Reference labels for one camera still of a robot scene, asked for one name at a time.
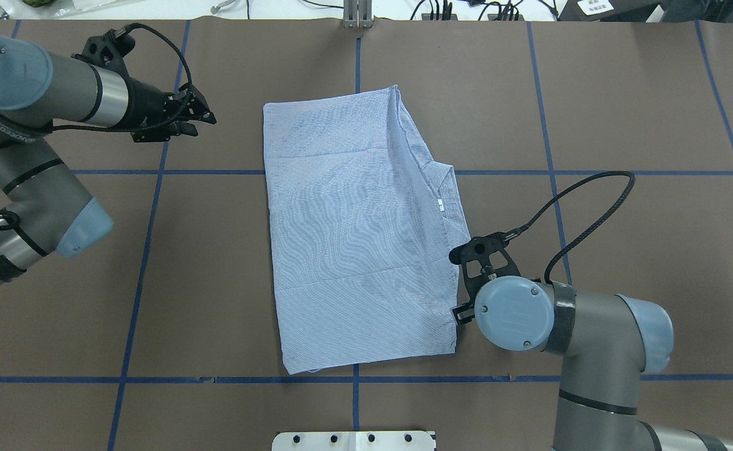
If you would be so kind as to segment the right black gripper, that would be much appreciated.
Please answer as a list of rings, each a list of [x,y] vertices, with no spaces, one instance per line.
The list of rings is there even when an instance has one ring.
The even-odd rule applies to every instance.
[[[483,286],[464,286],[464,299],[452,308],[452,317],[457,326],[464,326],[476,318],[477,295]]]

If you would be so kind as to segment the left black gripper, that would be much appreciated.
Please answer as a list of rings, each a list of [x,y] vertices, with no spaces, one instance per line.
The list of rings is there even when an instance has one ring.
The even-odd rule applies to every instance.
[[[125,114],[125,129],[135,143],[166,142],[179,136],[198,137],[197,127],[189,121],[208,125],[217,123],[206,98],[191,83],[184,83],[178,92],[168,93],[132,78],[126,82],[130,98]],[[161,125],[161,122],[177,113],[182,101],[185,106],[177,119]]]

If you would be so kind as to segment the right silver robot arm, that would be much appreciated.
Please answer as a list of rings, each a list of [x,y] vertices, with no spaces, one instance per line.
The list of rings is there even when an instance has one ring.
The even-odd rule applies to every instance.
[[[733,450],[733,440],[638,418],[642,375],[663,371],[675,346],[660,305],[519,275],[464,284],[456,322],[476,321],[498,348],[561,357],[553,450]]]

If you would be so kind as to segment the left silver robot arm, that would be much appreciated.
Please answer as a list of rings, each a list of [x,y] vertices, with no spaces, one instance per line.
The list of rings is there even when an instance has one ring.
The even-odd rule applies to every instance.
[[[128,133],[135,143],[198,134],[217,122],[180,49],[186,82],[173,92],[135,79],[124,63],[135,47],[132,23],[89,37],[65,57],[0,35],[0,286],[51,253],[71,259],[103,239],[113,220],[48,145],[54,132]]]

